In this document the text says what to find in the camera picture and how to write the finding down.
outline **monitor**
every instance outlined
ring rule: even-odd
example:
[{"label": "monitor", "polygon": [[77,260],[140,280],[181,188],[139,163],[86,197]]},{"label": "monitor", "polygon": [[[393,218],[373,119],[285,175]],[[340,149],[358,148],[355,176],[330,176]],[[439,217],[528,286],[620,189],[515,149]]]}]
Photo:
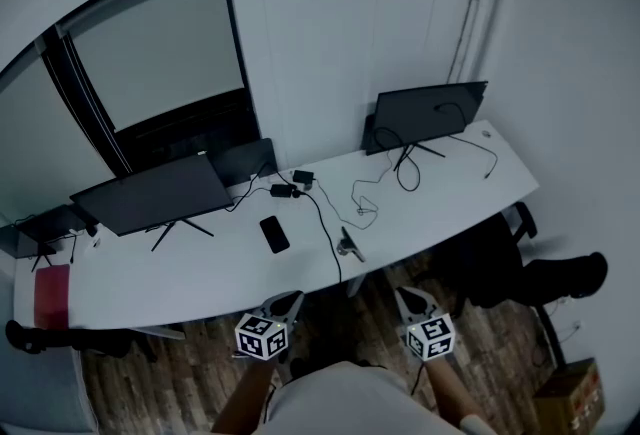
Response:
[{"label": "monitor", "polygon": [[270,166],[262,168],[260,176],[273,174],[276,168],[276,155],[270,138],[232,147],[211,158],[211,162],[227,188],[251,180],[251,176],[260,170],[263,163]]},{"label": "monitor", "polygon": [[118,236],[233,205],[206,154],[113,179],[71,200]]},{"label": "monitor", "polygon": [[20,232],[15,225],[7,225],[0,228],[0,250],[4,250],[14,259],[56,253],[50,246],[38,244],[37,241]]},{"label": "monitor", "polygon": [[18,229],[38,243],[46,243],[86,227],[69,206],[58,206],[18,224]]},{"label": "monitor", "polygon": [[367,154],[464,131],[486,86],[483,81],[381,93],[368,128]]}]

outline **office chair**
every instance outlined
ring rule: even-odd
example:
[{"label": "office chair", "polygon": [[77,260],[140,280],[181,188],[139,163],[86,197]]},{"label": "office chair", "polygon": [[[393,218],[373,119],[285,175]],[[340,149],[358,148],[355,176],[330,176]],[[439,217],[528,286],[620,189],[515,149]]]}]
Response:
[{"label": "office chair", "polygon": [[134,330],[42,330],[23,328],[17,321],[9,320],[5,325],[5,335],[11,346],[32,355],[46,351],[47,348],[71,346],[77,351],[93,350],[121,359],[129,353],[135,342],[148,362],[158,360],[147,336]]},{"label": "office chair", "polygon": [[414,277],[414,283],[440,278],[457,290],[452,317],[462,314],[467,298],[484,308],[507,299],[540,306],[563,296],[590,296],[602,286],[608,265],[598,252],[565,260],[536,259],[523,266],[518,242],[525,234],[534,238],[538,230],[524,202],[515,208],[522,220],[515,234],[498,213],[438,245],[435,269]]}]

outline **forearm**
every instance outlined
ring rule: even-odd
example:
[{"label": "forearm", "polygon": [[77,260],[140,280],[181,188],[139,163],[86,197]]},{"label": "forearm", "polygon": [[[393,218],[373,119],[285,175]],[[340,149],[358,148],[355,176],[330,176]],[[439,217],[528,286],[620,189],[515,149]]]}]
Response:
[{"label": "forearm", "polygon": [[427,362],[425,368],[433,387],[440,417],[456,427],[460,426],[462,419],[472,414],[486,421],[484,412],[444,358]]},{"label": "forearm", "polygon": [[213,432],[244,435],[256,431],[274,368],[275,359],[251,363],[213,425]]}]

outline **power adapter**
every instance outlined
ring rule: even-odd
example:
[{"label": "power adapter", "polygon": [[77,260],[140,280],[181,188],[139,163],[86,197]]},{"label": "power adapter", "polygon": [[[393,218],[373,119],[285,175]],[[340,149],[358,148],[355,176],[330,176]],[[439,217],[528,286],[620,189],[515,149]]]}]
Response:
[{"label": "power adapter", "polygon": [[304,170],[296,170],[293,173],[293,182],[304,184],[305,191],[313,186],[313,172],[305,172]]},{"label": "power adapter", "polygon": [[291,198],[294,190],[298,188],[293,184],[274,184],[271,186],[271,196],[272,197],[281,197],[281,198]]}]

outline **red object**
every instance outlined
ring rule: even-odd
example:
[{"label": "red object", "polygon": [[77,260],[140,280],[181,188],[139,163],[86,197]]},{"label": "red object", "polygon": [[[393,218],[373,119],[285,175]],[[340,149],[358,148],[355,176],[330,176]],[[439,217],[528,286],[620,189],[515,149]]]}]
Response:
[{"label": "red object", "polygon": [[49,266],[36,271],[34,324],[46,330],[69,329],[68,264]]}]

